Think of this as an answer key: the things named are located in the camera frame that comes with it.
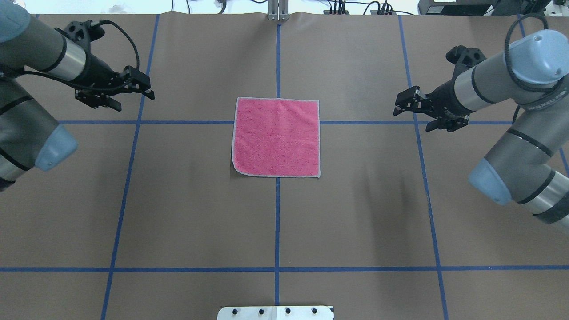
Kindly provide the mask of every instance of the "blue joint cap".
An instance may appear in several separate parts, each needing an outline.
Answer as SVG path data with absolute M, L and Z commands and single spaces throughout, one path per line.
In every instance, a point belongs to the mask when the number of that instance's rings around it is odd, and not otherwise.
M 0 0 L 0 43 L 22 34 L 28 28 L 30 20 L 31 16 L 26 9 L 10 0 Z
M 494 167 L 482 159 L 468 176 L 468 182 L 496 203 L 505 205 L 512 201 L 512 195 Z
M 514 74 L 527 83 L 553 83 L 569 73 L 569 42 L 559 31 L 530 34 L 510 44 L 510 53 Z
M 78 145 L 71 133 L 63 125 L 58 125 L 40 150 L 35 166 L 48 171 L 75 152 Z

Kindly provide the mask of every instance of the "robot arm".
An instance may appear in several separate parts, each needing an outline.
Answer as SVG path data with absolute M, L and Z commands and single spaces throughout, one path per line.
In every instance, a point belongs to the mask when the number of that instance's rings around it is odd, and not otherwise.
M 419 87 L 401 92 L 394 115 L 425 113 L 436 119 L 427 131 L 452 132 L 466 126 L 471 113 L 513 99 L 525 112 L 469 181 L 499 204 L 514 200 L 543 222 L 569 230 L 569 179 L 546 164 L 569 140 L 568 54 L 567 38 L 554 30 L 510 44 L 509 63 L 503 52 L 486 59 L 478 49 L 455 47 L 447 54 L 456 64 L 452 79 L 427 95 Z
M 102 24 L 112 24 L 128 38 L 137 66 L 113 71 L 90 51 L 101 38 Z M 37 72 L 25 71 L 30 67 Z M 77 141 L 14 80 L 40 75 L 75 89 L 75 98 L 92 108 L 121 104 L 119 93 L 141 93 L 154 99 L 150 78 L 138 70 L 136 46 L 115 23 L 72 22 L 65 30 L 51 29 L 10 0 L 0 0 L 0 191 L 36 166 L 47 171 L 77 149 Z

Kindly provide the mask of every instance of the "white metal plate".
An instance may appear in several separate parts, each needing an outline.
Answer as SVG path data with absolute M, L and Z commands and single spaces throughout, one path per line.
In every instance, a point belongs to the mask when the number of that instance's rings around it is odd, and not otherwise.
M 217 320 L 334 320 L 334 307 L 225 307 L 217 313 Z

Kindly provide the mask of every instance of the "pink cloth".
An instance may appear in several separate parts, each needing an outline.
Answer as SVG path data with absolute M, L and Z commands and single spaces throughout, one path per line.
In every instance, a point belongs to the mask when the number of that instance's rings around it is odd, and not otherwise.
M 235 169 L 255 177 L 320 177 L 318 101 L 238 98 Z

